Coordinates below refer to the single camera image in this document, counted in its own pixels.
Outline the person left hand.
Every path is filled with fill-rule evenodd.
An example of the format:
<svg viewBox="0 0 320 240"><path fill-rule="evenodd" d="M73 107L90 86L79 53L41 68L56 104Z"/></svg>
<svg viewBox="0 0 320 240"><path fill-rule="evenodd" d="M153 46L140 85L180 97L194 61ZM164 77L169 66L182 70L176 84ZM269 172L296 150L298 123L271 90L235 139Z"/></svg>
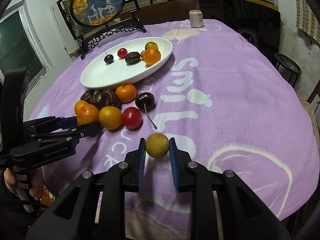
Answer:
<svg viewBox="0 0 320 240"><path fill-rule="evenodd" d="M16 183L17 183L17 179L15 177L15 175L7 168L4 171L4 181L6 184L6 187L8 188L8 190L17 195L17 191L16 191ZM40 200L43 196L44 193L44 188L43 188L43 172L42 172L42 168L39 167L32 180L31 180L31 184L32 187L29 190L29 193L32 197L35 198L35 200Z"/></svg>

